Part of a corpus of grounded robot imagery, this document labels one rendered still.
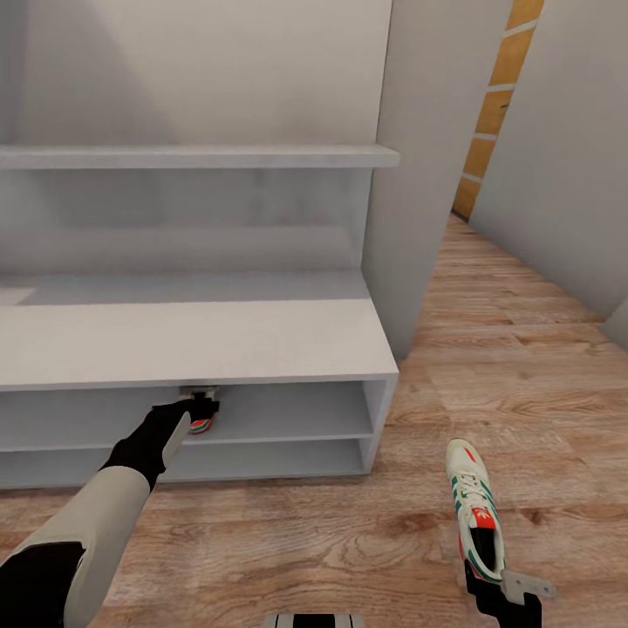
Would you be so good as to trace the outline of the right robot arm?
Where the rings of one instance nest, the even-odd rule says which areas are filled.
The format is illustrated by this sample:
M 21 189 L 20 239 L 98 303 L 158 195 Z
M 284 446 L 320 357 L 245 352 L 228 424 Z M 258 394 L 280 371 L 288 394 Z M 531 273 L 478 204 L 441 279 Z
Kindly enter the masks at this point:
M 497 617 L 501 628 L 542 628 L 538 598 L 556 596 L 550 580 L 503 569 L 502 584 L 492 584 L 476 577 L 467 559 L 464 563 L 468 593 L 477 596 L 481 613 Z

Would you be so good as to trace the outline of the gym shoe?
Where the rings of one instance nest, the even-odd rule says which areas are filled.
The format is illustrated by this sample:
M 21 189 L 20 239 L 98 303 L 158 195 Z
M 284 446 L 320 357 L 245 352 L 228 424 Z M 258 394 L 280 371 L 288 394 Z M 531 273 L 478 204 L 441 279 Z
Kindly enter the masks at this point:
M 447 444 L 445 466 L 454 488 L 461 559 L 468 560 L 476 577 L 502 584 L 503 539 L 485 465 L 471 444 L 456 438 Z
M 208 397 L 213 399 L 215 396 L 215 391 L 198 392 L 198 393 L 194 393 L 194 396 L 196 399 L 204 399 Z M 210 418 L 210 420 L 195 421 L 194 423 L 191 423 L 189 433 L 191 434 L 205 433 L 207 430 L 211 428 L 213 422 L 214 422 L 214 418 Z

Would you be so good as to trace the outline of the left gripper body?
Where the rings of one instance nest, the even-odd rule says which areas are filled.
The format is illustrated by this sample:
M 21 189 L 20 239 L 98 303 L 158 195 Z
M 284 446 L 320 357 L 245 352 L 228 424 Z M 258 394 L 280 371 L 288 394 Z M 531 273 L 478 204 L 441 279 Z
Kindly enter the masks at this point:
M 212 408 L 213 399 L 210 397 L 204 399 L 185 399 L 183 402 L 191 406 L 193 410 L 191 423 L 199 420 L 210 420 L 210 418 L 214 417 Z

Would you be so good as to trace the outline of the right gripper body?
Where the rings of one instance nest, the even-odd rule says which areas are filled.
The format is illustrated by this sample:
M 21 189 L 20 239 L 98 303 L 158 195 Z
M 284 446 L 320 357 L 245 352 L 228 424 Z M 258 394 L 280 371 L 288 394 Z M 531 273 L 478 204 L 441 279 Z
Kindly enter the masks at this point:
M 478 577 L 475 595 L 479 611 L 497 617 L 501 628 L 510 628 L 517 624 L 542 628 L 542 604 L 534 594 L 524 594 L 524 605 L 510 603 L 499 584 L 492 584 Z

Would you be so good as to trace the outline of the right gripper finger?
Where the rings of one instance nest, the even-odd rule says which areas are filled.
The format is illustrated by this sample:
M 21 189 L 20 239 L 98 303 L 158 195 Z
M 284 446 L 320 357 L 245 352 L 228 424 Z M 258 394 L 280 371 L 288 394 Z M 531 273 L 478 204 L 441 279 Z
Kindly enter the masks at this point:
M 476 581 L 478 581 L 478 577 L 476 577 L 475 573 L 472 571 L 472 567 L 467 559 L 464 560 L 465 563 L 465 571 L 466 571 L 466 579 L 467 579 L 467 589 L 469 594 L 476 594 Z

